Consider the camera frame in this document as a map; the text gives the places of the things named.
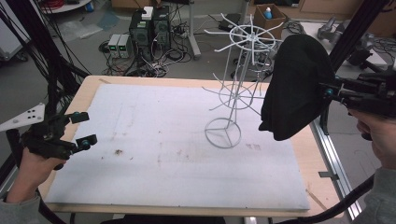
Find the cardboard box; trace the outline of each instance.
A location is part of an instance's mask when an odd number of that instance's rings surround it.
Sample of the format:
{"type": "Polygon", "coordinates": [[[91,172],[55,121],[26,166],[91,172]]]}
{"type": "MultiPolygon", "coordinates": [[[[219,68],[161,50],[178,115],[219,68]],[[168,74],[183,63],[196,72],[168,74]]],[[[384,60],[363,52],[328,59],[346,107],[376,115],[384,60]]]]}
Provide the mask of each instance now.
{"type": "Polygon", "coordinates": [[[363,0],[304,0],[302,12],[352,15],[363,0]]]}
{"type": "MultiPolygon", "coordinates": [[[[278,26],[282,22],[285,22],[285,20],[286,20],[285,15],[283,15],[283,13],[279,10],[279,8],[276,5],[262,4],[256,6],[256,11],[254,12],[253,25],[268,30],[278,26]],[[271,12],[273,15],[273,18],[271,20],[265,19],[264,15],[262,14],[265,11],[265,9],[267,9],[268,7],[271,8],[271,12]]],[[[282,30],[283,30],[283,26],[280,26],[270,31],[270,33],[274,36],[274,38],[281,39],[282,30]]],[[[261,37],[271,38],[271,36],[268,34],[263,34],[261,37]]]]}
{"type": "Polygon", "coordinates": [[[392,37],[396,34],[396,1],[389,2],[382,9],[367,32],[375,37],[392,37]]]}
{"type": "Polygon", "coordinates": [[[151,0],[111,0],[115,8],[143,8],[151,7],[151,0]]]}

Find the white triangular marker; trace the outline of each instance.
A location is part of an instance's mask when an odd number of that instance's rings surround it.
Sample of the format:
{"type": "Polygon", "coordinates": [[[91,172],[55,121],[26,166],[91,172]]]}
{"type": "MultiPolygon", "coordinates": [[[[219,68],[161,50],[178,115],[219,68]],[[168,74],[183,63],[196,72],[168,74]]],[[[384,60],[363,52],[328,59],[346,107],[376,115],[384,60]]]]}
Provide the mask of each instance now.
{"type": "Polygon", "coordinates": [[[39,105],[19,114],[17,117],[10,119],[0,124],[0,132],[14,128],[20,128],[26,125],[39,123],[44,120],[44,111],[46,105],[40,103],[39,105]]]}

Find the wooden table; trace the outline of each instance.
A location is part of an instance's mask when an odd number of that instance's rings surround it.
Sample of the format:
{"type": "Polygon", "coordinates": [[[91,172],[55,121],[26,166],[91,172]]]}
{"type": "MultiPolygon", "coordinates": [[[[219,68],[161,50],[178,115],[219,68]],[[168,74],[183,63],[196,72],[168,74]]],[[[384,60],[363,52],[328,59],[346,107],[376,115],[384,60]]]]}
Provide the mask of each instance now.
{"type": "MultiPolygon", "coordinates": [[[[90,76],[85,78],[66,114],[75,111],[87,111],[96,90],[102,84],[124,84],[141,86],[169,86],[169,87],[207,87],[219,88],[220,84],[214,80],[148,78],[148,77],[103,77],[90,76]]],[[[262,83],[262,89],[268,84],[262,83]]],[[[77,125],[68,125],[63,140],[71,141],[77,130],[77,125]]],[[[166,214],[166,215],[196,215],[196,216],[238,216],[238,217],[307,217],[321,213],[336,203],[339,198],[330,178],[321,178],[318,172],[325,172],[327,168],[318,149],[318,144],[309,126],[302,129],[291,138],[294,153],[300,167],[300,172],[306,187],[306,194],[311,209],[303,212],[278,212],[262,209],[213,209],[186,207],[155,207],[155,206],[125,206],[125,205],[91,205],[48,203],[54,212],[94,212],[94,213],[137,213],[137,214],[166,214]]],[[[46,197],[50,185],[56,177],[53,172],[48,181],[40,186],[43,198],[46,197]]]]}

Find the electronic equipment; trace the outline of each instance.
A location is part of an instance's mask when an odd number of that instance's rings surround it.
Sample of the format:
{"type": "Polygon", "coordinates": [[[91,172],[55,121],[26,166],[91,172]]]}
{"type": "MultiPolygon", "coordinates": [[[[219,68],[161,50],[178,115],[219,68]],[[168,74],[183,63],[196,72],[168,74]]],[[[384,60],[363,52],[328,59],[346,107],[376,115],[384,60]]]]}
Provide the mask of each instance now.
{"type": "Polygon", "coordinates": [[[130,35],[121,35],[117,44],[121,58],[129,58],[132,55],[132,40],[130,35]]]}
{"type": "Polygon", "coordinates": [[[151,46],[153,41],[153,29],[151,21],[142,20],[142,12],[136,11],[132,16],[129,33],[134,46],[137,60],[143,57],[146,61],[152,61],[151,46]]]}
{"type": "Polygon", "coordinates": [[[171,28],[169,21],[169,6],[164,6],[154,9],[154,34],[157,40],[157,45],[162,49],[171,48],[171,28]]]}
{"type": "Polygon", "coordinates": [[[119,50],[117,45],[119,44],[121,35],[112,35],[110,40],[108,41],[108,49],[110,50],[111,57],[113,58],[119,58],[119,50]]]}
{"type": "MultiPolygon", "coordinates": [[[[228,14],[225,18],[229,21],[232,21],[234,24],[238,24],[239,19],[241,19],[241,15],[238,13],[228,14]]],[[[233,25],[226,20],[222,20],[219,24],[219,29],[230,32],[233,29],[233,25]]]]}
{"type": "Polygon", "coordinates": [[[343,32],[346,30],[350,21],[343,21],[339,24],[334,32],[332,32],[332,27],[335,22],[335,17],[331,17],[329,21],[318,29],[318,39],[328,39],[331,44],[336,44],[340,39],[343,32]]]}

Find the blue bottle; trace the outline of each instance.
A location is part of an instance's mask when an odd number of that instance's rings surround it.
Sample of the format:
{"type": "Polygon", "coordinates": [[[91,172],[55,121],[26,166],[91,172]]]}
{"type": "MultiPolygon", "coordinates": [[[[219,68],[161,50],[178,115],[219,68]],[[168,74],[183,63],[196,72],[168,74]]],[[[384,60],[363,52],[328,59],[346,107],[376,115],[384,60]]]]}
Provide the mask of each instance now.
{"type": "Polygon", "coordinates": [[[93,2],[87,3],[87,5],[85,5],[85,10],[87,12],[93,12],[94,11],[93,2]]]}
{"type": "Polygon", "coordinates": [[[267,20],[271,20],[272,19],[272,13],[271,13],[271,8],[267,8],[265,9],[264,13],[262,13],[265,17],[265,19],[267,20]]]}

